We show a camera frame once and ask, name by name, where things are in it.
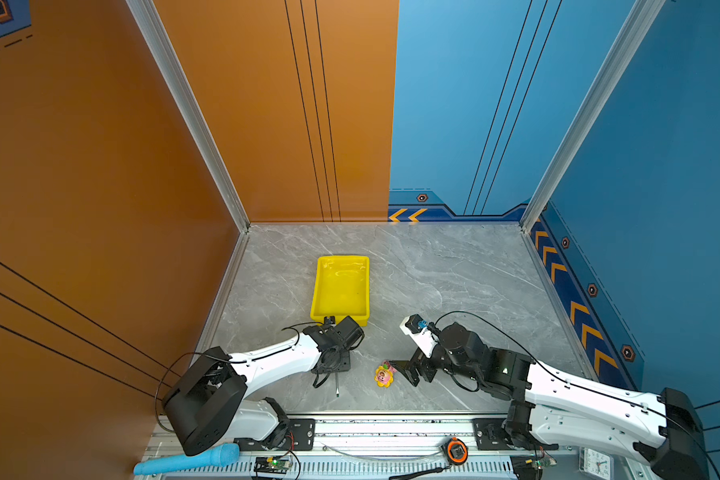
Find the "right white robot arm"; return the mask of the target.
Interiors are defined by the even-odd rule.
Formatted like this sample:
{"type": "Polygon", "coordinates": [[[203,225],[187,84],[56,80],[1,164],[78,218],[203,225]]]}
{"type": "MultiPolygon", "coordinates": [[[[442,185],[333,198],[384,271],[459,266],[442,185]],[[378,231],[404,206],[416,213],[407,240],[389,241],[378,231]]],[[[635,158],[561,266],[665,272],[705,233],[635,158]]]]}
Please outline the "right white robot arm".
{"type": "Polygon", "coordinates": [[[579,446],[640,462],[661,479],[710,476],[702,422],[679,390],[638,392],[587,380],[529,353],[489,347],[458,323],[438,328],[411,315],[400,329],[417,349],[392,367],[412,385],[443,372],[457,386],[469,379],[473,392],[508,402],[502,429],[514,448],[579,446]]]}

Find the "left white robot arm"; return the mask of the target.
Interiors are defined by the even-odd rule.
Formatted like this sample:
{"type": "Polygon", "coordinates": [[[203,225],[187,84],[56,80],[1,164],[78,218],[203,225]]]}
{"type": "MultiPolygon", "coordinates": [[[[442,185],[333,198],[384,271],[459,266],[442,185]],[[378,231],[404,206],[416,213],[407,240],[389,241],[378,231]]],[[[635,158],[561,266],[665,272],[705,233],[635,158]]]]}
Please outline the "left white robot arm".
{"type": "Polygon", "coordinates": [[[350,353],[364,338],[363,329],[347,317],[335,325],[307,326],[294,338],[259,350],[228,354],[210,348],[164,395],[163,412],[190,457],[227,440],[287,449],[293,422],[275,399],[253,401],[251,395],[295,374],[312,373],[321,382],[347,372],[350,353]]]}

